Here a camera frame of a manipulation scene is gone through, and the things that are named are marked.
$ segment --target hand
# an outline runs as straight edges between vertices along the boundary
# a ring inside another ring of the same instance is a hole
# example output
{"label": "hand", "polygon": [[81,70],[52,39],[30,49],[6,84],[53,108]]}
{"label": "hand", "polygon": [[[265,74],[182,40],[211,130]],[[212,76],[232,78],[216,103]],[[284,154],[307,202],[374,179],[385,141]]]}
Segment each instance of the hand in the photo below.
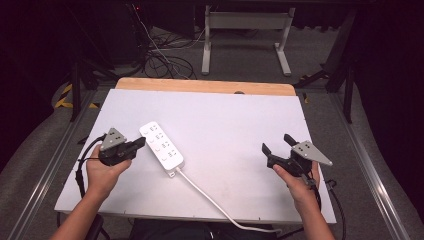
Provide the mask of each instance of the hand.
{"label": "hand", "polygon": [[88,188],[86,195],[92,195],[104,201],[115,187],[119,175],[131,165],[131,160],[125,160],[115,166],[106,166],[99,158],[100,145],[97,145],[87,160]]}
{"label": "hand", "polygon": [[[314,191],[301,178],[293,177],[277,164],[273,166],[273,169],[286,182],[290,194],[294,199],[294,205],[299,213],[302,214],[303,211],[308,211],[311,208],[317,208],[319,210]],[[318,163],[315,161],[312,162],[312,175],[310,176],[315,179],[318,188],[320,177]]]}

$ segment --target forearm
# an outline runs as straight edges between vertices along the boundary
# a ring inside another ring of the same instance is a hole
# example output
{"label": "forearm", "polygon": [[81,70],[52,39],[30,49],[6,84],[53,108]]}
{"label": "forearm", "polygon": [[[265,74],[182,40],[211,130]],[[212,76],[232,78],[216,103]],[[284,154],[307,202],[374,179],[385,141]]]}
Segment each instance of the forearm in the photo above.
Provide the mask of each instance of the forearm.
{"label": "forearm", "polygon": [[51,239],[84,239],[103,203],[103,199],[86,194]]}
{"label": "forearm", "polygon": [[308,240],[333,240],[334,236],[318,206],[306,206],[299,210]]}

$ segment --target metal frame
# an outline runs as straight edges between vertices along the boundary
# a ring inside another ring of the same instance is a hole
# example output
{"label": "metal frame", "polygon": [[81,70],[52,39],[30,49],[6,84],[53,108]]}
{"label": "metal frame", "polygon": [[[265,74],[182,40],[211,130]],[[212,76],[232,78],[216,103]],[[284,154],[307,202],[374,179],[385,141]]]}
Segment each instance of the metal frame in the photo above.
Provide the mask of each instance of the metal frame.
{"label": "metal frame", "polygon": [[335,93],[330,93],[329,96],[334,108],[337,110],[337,113],[340,116],[340,120],[343,122],[344,127],[353,143],[359,166],[361,167],[365,180],[367,181],[368,186],[370,187],[374,200],[377,203],[378,208],[380,209],[381,215],[383,216],[383,219],[386,222],[387,228],[389,229],[392,238],[399,240],[410,239],[408,232],[406,231],[402,223],[402,220],[400,219],[392,201],[390,200],[389,195],[387,194],[386,188],[384,187],[383,183],[380,180],[380,177],[378,176],[377,171],[374,168],[370,156],[365,150],[365,147],[362,142],[356,136],[352,127],[345,119],[341,100]]}
{"label": "metal frame", "polygon": [[284,75],[291,76],[290,67],[284,54],[284,46],[287,42],[294,12],[295,8],[290,8],[288,13],[210,12],[210,6],[206,6],[202,74],[209,74],[212,45],[210,41],[211,29],[283,29],[283,36],[279,43],[275,43],[275,50]]}
{"label": "metal frame", "polygon": [[59,145],[57,146],[52,158],[46,167],[46,170],[35,186],[35,189],[32,192],[28,203],[26,204],[24,210],[21,213],[21,216],[13,227],[8,240],[24,238],[24,235],[28,230],[31,221],[34,219],[35,214],[40,208],[40,205],[44,200],[44,197],[46,196],[51,183],[53,182],[54,176],[56,175],[56,172],[58,171],[62,160],[65,157],[65,154],[68,150],[69,141],[77,130],[85,111],[88,109],[90,103],[92,102],[95,92],[96,91],[89,91],[88,94],[84,97],[81,114],[78,115],[74,122],[69,123],[64,136],[60,140]]}

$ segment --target power outlet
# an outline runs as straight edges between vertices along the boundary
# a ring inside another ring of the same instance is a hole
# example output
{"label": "power outlet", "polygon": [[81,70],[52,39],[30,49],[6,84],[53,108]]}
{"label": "power outlet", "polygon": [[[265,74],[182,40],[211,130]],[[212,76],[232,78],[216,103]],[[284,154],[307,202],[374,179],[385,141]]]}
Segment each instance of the power outlet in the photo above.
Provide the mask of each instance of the power outlet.
{"label": "power outlet", "polygon": [[170,177],[175,176],[176,168],[184,166],[184,157],[171,142],[157,122],[149,122],[140,128],[147,145]]}

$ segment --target wooden table edge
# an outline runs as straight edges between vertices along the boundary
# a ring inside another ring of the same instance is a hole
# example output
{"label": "wooden table edge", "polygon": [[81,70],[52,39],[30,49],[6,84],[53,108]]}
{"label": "wooden table edge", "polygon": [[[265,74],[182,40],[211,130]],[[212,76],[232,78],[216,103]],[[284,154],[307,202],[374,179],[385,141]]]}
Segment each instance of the wooden table edge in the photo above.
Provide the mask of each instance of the wooden table edge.
{"label": "wooden table edge", "polygon": [[115,88],[128,90],[205,93],[243,92],[245,94],[254,95],[296,96],[296,91],[292,85],[279,83],[253,83],[155,78],[121,78],[116,84]]}

